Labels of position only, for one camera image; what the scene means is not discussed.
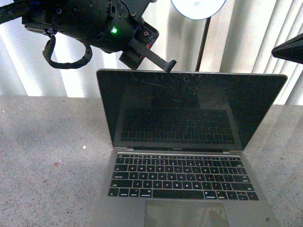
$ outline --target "vertical blind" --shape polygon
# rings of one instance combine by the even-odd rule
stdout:
[[[0,1],[0,6],[11,3]],[[143,15],[160,36],[152,50],[173,70],[194,71],[205,21],[180,15],[169,0],[151,3]],[[303,105],[303,65],[272,57],[271,50],[303,33],[303,0],[227,0],[210,23],[200,71],[286,74],[276,104]],[[73,62],[83,45],[57,34],[53,61]],[[98,69],[127,69],[121,52],[92,48],[93,58],[77,70],[51,68],[42,56],[48,37],[24,29],[21,19],[0,25],[0,95],[100,97]],[[160,70],[145,59],[139,69]]]

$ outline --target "countertop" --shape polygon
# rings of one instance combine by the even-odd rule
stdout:
[[[245,148],[283,227],[303,226],[303,106]],[[0,226],[89,227],[112,149],[101,99],[0,96]]]

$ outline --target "black screen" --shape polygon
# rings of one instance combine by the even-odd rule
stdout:
[[[284,75],[99,70],[114,147],[243,150]]]

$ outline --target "green led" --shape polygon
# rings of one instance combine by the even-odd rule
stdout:
[[[113,26],[113,28],[112,28],[112,30],[111,30],[111,33],[112,33],[112,34],[116,34],[117,31],[118,31],[118,29],[117,29],[115,26]]]

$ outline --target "silver laptop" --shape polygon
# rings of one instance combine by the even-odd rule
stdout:
[[[242,151],[286,76],[98,70],[97,79],[114,149],[93,227],[279,226]]]

